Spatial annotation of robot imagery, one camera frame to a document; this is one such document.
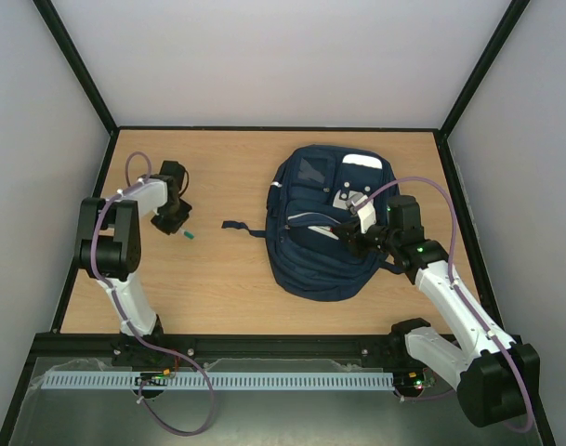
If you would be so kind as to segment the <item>green cap marker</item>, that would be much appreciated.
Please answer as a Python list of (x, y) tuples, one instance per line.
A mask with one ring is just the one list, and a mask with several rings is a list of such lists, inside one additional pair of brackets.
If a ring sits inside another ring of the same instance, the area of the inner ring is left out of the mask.
[(194, 239), (194, 235), (193, 235), (191, 232), (187, 231), (187, 230), (180, 230), (179, 232), (180, 232), (184, 237), (186, 237), (186, 238), (189, 239), (189, 240), (193, 240), (193, 239)]

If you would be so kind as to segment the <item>purple cap marker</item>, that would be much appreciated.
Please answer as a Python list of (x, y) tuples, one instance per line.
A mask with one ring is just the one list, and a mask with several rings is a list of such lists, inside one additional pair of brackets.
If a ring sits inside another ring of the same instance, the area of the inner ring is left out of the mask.
[(338, 237), (333, 233), (332, 229), (328, 226), (308, 226), (308, 229), (334, 240), (338, 239)]

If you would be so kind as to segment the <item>navy blue backpack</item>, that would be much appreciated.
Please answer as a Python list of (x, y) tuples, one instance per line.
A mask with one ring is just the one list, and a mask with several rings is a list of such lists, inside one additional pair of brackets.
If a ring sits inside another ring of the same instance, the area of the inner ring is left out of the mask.
[(339, 239), (308, 229), (351, 221), (349, 196), (376, 190), (382, 191), (373, 200), (376, 220), (385, 223), (388, 198), (399, 192), (386, 186), (394, 179), (389, 161), (372, 151), (318, 144), (295, 150), (270, 183), (265, 228), (249, 232), (265, 240), (276, 283), (292, 295), (338, 302), (358, 294), (380, 269), (399, 273), (387, 255), (358, 258)]

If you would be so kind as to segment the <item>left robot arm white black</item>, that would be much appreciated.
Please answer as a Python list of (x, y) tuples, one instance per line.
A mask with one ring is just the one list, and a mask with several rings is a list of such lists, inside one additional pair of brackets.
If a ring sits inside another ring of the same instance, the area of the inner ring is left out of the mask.
[(126, 182), (110, 198), (85, 198), (81, 202), (74, 248), (76, 267), (105, 291), (120, 320), (120, 338), (114, 348), (116, 361), (131, 360), (135, 367), (166, 368), (178, 358), (159, 346), (164, 331), (158, 314), (143, 290), (138, 268), (142, 247), (140, 220), (165, 235), (194, 235), (184, 228), (192, 206), (182, 199), (189, 173), (177, 161), (164, 161), (151, 171)]

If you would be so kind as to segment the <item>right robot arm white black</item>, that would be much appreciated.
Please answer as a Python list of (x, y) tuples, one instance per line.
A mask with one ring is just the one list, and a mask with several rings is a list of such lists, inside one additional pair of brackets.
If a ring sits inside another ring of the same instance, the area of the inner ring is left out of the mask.
[(449, 254), (426, 238), (413, 196), (397, 195), (387, 204), (388, 220), (376, 221), (373, 201), (358, 192), (346, 207), (353, 218), (332, 229), (354, 255), (388, 254), (408, 280), (436, 307), (451, 329), (449, 342), (425, 321), (393, 326), (392, 357), (403, 364), (421, 361), (456, 393), (467, 419), (488, 426), (525, 415), (520, 431), (534, 422), (540, 360), (529, 344), (516, 342), (485, 312), (463, 284)]

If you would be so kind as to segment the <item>black aluminium frame rail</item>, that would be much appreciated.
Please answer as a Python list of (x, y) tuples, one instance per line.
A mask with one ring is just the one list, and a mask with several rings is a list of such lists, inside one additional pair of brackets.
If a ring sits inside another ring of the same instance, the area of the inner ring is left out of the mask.
[[(390, 334), (223, 335), (163, 334), (153, 344), (173, 349), (200, 364), (220, 359), (331, 360), (386, 370), (422, 369)], [(143, 347), (122, 334), (37, 334), (28, 355), (38, 358), (101, 358), (135, 370), (172, 366), (175, 358)]]

